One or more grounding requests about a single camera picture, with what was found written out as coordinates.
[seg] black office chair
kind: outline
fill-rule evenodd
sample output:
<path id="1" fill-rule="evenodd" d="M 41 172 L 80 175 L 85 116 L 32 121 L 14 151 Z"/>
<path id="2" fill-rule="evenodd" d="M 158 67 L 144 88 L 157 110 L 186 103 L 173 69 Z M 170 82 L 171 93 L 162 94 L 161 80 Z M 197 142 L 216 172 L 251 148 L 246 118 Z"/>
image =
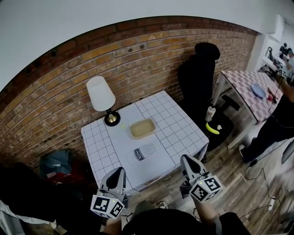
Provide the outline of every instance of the black office chair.
<path id="1" fill-rule="evenodd" d="M 178 69 L 178 80 L 184 96 L 179 105 L 209 138 L 207 151 L 211 151 L 218 147 L 234 128 L 233 122 L 223 112 L 229 106 L 238 111 L 240 106 L 230 97 L 223 95 L 225 104 L 216 109 L 212 121 L 209 122 L 210 127 L 216 129 L 217 125 L 221 125 L 222 130 L 220 134 L 213 134 L 206 129 L 205 116 L 211 106 L 209 101 L 212 97 L 215 60 L 220 58 L 220 51 L 216 45 L 202 42 L 195 45 L 195 52 L 196 54 Z"/>

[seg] white lampshade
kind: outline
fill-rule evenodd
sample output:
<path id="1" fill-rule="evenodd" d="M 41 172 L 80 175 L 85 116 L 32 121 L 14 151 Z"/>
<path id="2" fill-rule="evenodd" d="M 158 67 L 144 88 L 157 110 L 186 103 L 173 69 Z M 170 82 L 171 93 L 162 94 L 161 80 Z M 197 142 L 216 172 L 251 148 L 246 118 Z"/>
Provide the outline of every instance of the white lampshade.
<path id="1" fill-rule="evenodd" d="M 115 103 L 115 96 L 110 90 L 104 77 L 97 76 L 87 82 L 87 89 L 93 108 L 104 111 L 111 108 Z"/>

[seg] chair backrest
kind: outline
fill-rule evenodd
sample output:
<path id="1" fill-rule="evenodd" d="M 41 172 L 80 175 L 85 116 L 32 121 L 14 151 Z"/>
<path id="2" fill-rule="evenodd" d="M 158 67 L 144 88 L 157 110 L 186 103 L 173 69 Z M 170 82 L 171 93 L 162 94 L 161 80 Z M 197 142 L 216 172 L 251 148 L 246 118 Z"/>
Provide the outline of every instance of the chair backrest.
<path id="1" fill-rule="evenodd" d="M 220 51 L 212 43 L 195 45 L 196 54 L 180 65 L 178 80 L 185 103 L 204 105 L 212 97 L 215 60 L 220 58 Z"/>

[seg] brick wall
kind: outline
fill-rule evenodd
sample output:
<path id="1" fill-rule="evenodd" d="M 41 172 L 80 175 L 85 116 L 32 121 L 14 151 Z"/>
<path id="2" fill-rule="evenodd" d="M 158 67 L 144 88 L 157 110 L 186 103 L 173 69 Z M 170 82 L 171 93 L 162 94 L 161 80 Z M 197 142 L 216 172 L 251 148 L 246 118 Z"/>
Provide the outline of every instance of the brick wall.
<path id="1" fill-rule="evenodd" d="M 220 70 L 244 70 L 256 32 L 199 17 L 152 17 L 121 22 L 73 38 L 21 71 L 0 93 L 0 161 L 21 161 L 35 168 L 39 157 L 85 148 L 80 128 L 104 115 L 92 108 L 86 82 L 105 77 L 123 107 L 160 90 L 182 98 L 177 68 L 194 45 L 220 49 Z"/>

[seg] floor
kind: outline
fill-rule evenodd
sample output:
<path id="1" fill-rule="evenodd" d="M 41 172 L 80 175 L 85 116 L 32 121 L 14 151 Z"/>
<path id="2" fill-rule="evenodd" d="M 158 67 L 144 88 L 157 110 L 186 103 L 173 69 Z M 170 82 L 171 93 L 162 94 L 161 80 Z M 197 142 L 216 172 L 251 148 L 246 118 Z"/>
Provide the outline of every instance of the floor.
<path id="1" fill-rule="evenodd" d="M 208 162 L 205 164 L 206 169 L 217 175 L 224 185 L 221 195 L 211 203 L 219 214 L 235 212 L 239 217 L 242 217 L 242 222 L 250 233 L 254 235 L 260 226 L 262 218 L 268 212 L 267 206 L 271 201 L 267 196 L 266 181 L 263 174 L 259 175 L 261 169 L 264 168 L 270 187 L 269 195 L 270 197 L 279 197 L 280 202 L 276 201 L 273 209 L 265 216 L 257 235 L 281 233 L 285 226 L 280 224 L 280 221 L 283 220 L 283 215 L 290 212 L 294 207 L 294 182 L 291 180 L 294 176 L 294 157 L 291 156 L 283 165 L 281 164 L 282 153 L 290 141 L 276 143 L 266 150 L 262 156 L 281 145 L 246 171 L 248 178 L 255 178 L 259 175 L 255 180 L 247 180 L 245 179 L 244 171 L 248 164 L 242 162 L 237 146 L 231 150 L 228 150 L 226 146 L 250 121 L 249 115 L 243 106 L 238 112 L 229 108 L 226 114 L 235 123 L 236 127 L 226 142 L 207 154 Z M 260 127 L 257 126 L 250 132 L 244 142 L 248 144 L 252 137 L 257 135 Z M 143 192 L 130 198 L 129 208 L 123 211 L 123 215 L 133 212 L 136 204 L 143 200 L 147 200 L 154 205 L 163 200 L 168 204 L 169 208 L 176 208 L 192 214 L 194 205 L 191 198 L 182 199 L 179 191 L 179 186 L 184 180 L 185 178 L 181 171 L 179 169 L 175 170 L 164 179 L 155 182 Z M 45 233 L 44 228 L 48 228 L 48 226 L 33 225 L 30 228 L 31 234 L 53 234 L 51 229 L 46 229 Z"/>

